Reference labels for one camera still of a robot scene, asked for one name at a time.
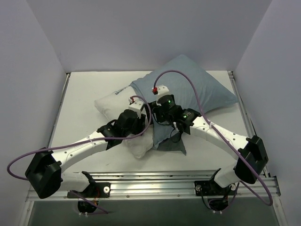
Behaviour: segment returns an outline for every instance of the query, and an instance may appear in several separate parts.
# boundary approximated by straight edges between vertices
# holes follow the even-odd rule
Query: metal frame
[[[245,106],[238,94],[235,84],[233,72],[228,72],[233,90],[238,97],[238,105],[242,113],[245,127],[248,136],[255,134],[252,122],[248,117]],[[71,74],[67,74],[66,82],[62,92],[62,99],[57,113],[57,117],[53,126],[49,145],[53,140],[56,123],[63,105],[64,96],[68,87],[68,82]],[[169,171],[169,172],[116,172],[116,173],[99,173],[90,172],[97,182],[110,182],[111,194],[106,200],[149,200],[149,199],[199,199],[195,195],[194,181],[208,180],[214,173],[212,170],[202,171]],[[286,218],[280,203],[280,190],[276,178],[270,178],[267,169],[261,176],[269,190],[273,195],[274,209],[281,226],[286,226]],[[251,185],[251,188],[260,196],[267,196],[265,190],[259,182]],[[253,197],[253,194],[247,190],[243,185],[238,190],[237,198],[239,197]],[[35,201],[73,201],[74,199],[67,199],[67,192],[57,192],[47,199],[41,200],[32,187],[30,187],[25,203],[25,208],[20,220],[20,226],[28,224],[32,207]]]
[[[98,182],[111,183],[111,193],[105,200],[148,200],[148,199],[199,199],[195,195],[194,181],[209,180],[213,170],[169,171],[169,172],[118,172],[90,173]],[[278,196],[279,187],[276,178],[262,177],[273,196]],[[261,196],[267,196],[259,182],[251,185]],[[67,192],[60,191],[43,201],[73,201],[67,199]],[[252,197],[253,194],[243,185],[237,197]],[[41,201],[36,192],[29,190],[28,201]]]

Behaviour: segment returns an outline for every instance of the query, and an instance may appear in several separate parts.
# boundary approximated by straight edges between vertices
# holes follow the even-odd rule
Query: gray floor
[[[256,198],[237,198],[222,215],[207,210],[201,199],[101,201],[108,215],[79,217],[77,202],[35,202],[30,226],[202,225],[277,226],[273,207]]]

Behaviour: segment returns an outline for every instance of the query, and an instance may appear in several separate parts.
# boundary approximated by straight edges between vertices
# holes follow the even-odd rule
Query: white table surface
[[[233,92],[226,71],[208,71]],[[73,143],[106,124],[105,116],[94,107],[94,100],[125,87],[149,72],[76,72],[71,73],[63,105],[56,124],[52,147]],[[238,104],[207,113],[214,123],[247,136]],[[67,169],[69,172],[142,172],[216,170],[234,163],[222,149],[194,136],[183,134],[187,155],[181,152],[149,150],[137,160],[122,143],[94,154]]]

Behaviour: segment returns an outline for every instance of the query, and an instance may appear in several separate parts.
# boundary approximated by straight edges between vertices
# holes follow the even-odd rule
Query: red connector
[[[157,87],[155,87],[155,88],[152,89],[152,93],[155,94],[155,95],[158,94],[158,89],[157,89]]]

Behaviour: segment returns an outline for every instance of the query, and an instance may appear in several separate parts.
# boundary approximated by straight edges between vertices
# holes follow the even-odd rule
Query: pillow
[[[104,114],[108,121],[111,121],[113,119],[117,119],[125,109],[128,109],[128,99],[133,95],[136,95],[136,93],[132,87],[124,87],[106,97],[95,100],[94,105],[100,113]],[[123,142],[129,148],[130,152],[135,158],[142,158],[145,153],[153,147],[153,125],[150,125],[150,127],[142,136],[134,139],[124,140]],[[158,147],[158,150],[182,151],[184,154],[186,154],[186,150],[182,141],[169,145],[167,140],[166,142],[162,142],[162,144]]]
[[[130,86],[134,88],[137,95],[144,97],[148,102],[155,101],[157,96],[153,95],[151,88],[155,79],[166,70],[181,71],[191,79],[197,89],[204,112],[228,106],[238,101],[233,93],[185,55],[180,55],[163,67],[133,81]],[[157,86],[159,85],[168,87],[171,94],[174,94],[177,105],[182,106],[183,109],[191,108],[199,112],[195,94],[185,77],[178,73],[167,73],[158,80]],[[153,143],[155,149],[163,140],[170,137],[172,130],[171,126],[160,126],[154,122]]]

